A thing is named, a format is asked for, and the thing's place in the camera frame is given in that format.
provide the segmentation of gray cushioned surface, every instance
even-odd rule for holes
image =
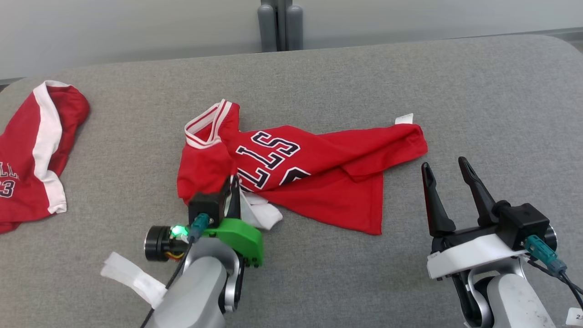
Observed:
[[[322,133],[391,125],[415,113],[429,153],[385,173],[382,236],[282,210],[264,234],[265,266],[245,273],[228,327],[462,327],[451,281],[429,279],[431,238],[420,166],[429,161],[458,228],[477,213],[457,157],[493,197],[530,202],[555,227],[559,255],[583,284],[583,56],[542,36],[131,62],[28,78],[0,93],[0,128],[44,79],[71,83],[92,112],[62,182],[68,212],[0,235],[1,327],[137,327],[148,305],[99,275],[116,251],[148,263],[151,225],[186,220],[175,180],[184,124],[222,98],[241,129],[291,124]],[[558,326],[576,302],[530,268]]]

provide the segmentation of chicago bulls jersey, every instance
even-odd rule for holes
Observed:
[[[381,233],[382,171],[427,152],[418,125],[315,135],[284,125],[239,131],[239,105],[215,104],[185,126],[178,195],[220,190],[238,174],[241,187],[303,216]]]
[[[0,233],[67,210],[59,181],[75,131],[89,114],[73,86],[45,81],[0,135]]]

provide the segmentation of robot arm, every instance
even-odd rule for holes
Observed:
[[[459,158],[459,167],[479,214],[478,226],[464,230],[456,230],[447,217],[433,172],[428,163],[422,166],[429,234],[433,237],[427,261],[430,278],[453,280],[468,327],[555,327],[528,283],[521,261],[533,252],[527,245],[533,238],[539,238],[554,254],[557,238],[549,220],[530,204],[511,207],[506,201],[494,202],[465,158]],[[556,255],[550,257],[551,262],[556,267],[562,263]],[[499,275],[476,278],[489,272]]]
[[[192,198],[187,226],[150,228],[144,241],[146,258],[178,261],[165,287],[118,254],[112,255],[117,261],[106,260],[102,275],[131,287],[152,304],[141,328],[225,327],[223,314],[237,310],[245,267],[263,263],[262,235],[241,220],[239,196],[238,181],[227,179],[221,192]]]

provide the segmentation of green led light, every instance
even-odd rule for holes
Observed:
[[[188,236],[188,229],[185,226],[175,225],[174,227],[172,227],[171,233],[174,237],[178,235]]]

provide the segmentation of white tape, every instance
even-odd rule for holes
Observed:
[[[567,326],[583,327],[583,310],[580,308],[570,308],[565,324]]]
[[[166,286],[163,283],[154,279],[154,277],[142,271],[140,267],[116,252],[112,252],[109,255],[105,260],[105,264],[101,269],[103,277],[119,281],[132,288],[153,309],[160,305],[164,294],[166,294]]]

